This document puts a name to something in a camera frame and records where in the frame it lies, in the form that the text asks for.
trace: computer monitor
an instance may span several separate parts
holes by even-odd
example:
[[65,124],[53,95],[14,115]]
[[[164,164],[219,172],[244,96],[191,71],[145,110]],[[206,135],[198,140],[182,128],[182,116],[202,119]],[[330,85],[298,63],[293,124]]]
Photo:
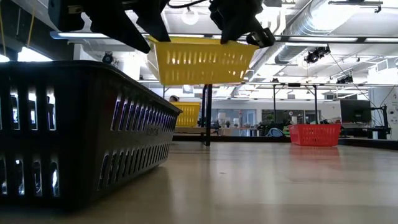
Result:
[[340,100],[342,123],[369,123],[372,121],[371,102],[368,100]]

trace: black basket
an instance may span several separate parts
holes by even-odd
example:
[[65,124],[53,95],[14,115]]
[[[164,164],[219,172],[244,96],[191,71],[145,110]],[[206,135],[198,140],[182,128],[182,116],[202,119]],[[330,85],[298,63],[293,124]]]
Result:
[[181,112],[98,62],[0,65],[0,203],[78,208],[166,161]]

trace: ceiling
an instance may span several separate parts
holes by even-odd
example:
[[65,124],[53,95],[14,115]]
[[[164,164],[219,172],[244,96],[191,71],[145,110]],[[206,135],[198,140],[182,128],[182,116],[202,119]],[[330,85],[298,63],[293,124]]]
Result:
[[[36,17],[45,22],[49,26],[56,29],[51,23],[47,15],[48,0],[13,0],[26,11],[32,12],[36,10]],[[329,35],[340,36],[398,36],[398,1],[383,0],[382,11],[374,13],[375,7],[361,6],[355,8],[352,16],[332,30]],[[191,2],[191,0],[172,0],[173,5],[181,5]],[[296,16],[300,10],[306,6],[309,0],[289,0],[289,4],[284,4],[282,9],[266,7],[263,14],[258,19],[262,21],[264,27],[280,27],[280,25],[291,24],[300,16]],[[170,9],[168,7],[162,13],[165,25],[169,33],[173,34],[220,34],[220,31],[214,25],[209,17],[209,2],[203,2],[199,5],[192,6],[191,10],[198,15],[198,20],[194,25],[184,22],[182,17],[186,13],[186,9]],[[346,6],[343,10],[354,10],[352,6]],[[137,19],[132,11],[126,11],[133,22]],[[330,17],[324,21],[317,21],[324,26],[328,26],[330,20],[334,16],[343,14],[343,11],[333,11]],[[194,19],[192,12],[187,13],[188,20]],[[85,20],[85,28],[82,32],[90,31],[91,21],[83,15]],[[274,34],[283,34],[282,30],[274,30]],[[123,55],[134,49],[109,39],[71,39],[72,42],[82,43],[84,50],[96,58],[101,58],[105,51],[113,51],[114,55],[123,60]],[[307,65],[303,62],[308,50],[315,47],[308,47],[301,54],[298,54],[287,65],[275,65],[274,62],[266,62],[260,64],[259,69],[255,69],[252,77],[248,77],[251,81],[269,82],[273,78],[278,78],[280,82],[331,82],[335,83],[338,77],[343,75],[342,70],[350,73],[354,77],[354,82],[367,82],[369,69],[375,67],[377,63],[387,58],[398,57],[398,45],[393,44],[330,44],[331,55],[327,55],[319,62]],[[267,54],[266,50],[259,52],[260,56]],[[141,75],[145,79],[153,80],[154,76],[151,71],[144,65],[141,65]]]

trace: person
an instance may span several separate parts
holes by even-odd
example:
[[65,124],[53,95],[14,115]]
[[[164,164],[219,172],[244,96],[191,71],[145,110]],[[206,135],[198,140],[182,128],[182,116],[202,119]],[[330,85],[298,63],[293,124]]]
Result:
[[178,101],[180,101],[180,98],[176,95],[172,95],[169,98],[169,102],[178,102]]

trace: red basket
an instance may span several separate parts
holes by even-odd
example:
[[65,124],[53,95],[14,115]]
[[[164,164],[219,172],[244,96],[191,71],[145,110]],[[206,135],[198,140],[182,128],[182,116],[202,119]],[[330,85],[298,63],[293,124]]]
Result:
[[289,126],[290,140],[300,146],[335,146],[340,124],[295,124]]

